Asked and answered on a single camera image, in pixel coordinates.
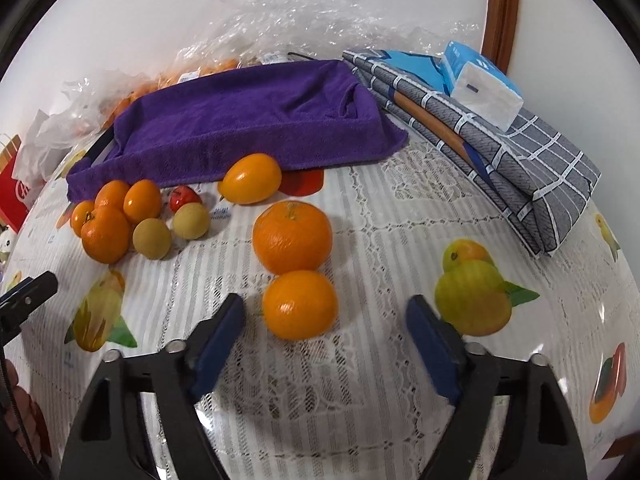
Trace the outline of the person's left hand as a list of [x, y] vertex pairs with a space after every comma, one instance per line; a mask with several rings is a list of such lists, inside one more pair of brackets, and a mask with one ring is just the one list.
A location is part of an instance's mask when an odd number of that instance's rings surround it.
[[15, 405], [10, 404], [4, 415], [14, 440], [29, 458], [42, 459], [42, 438], [46, 434], [40, 406], [20, 385], [13, 363], [6, 360], [6, 379], [9, 381]]

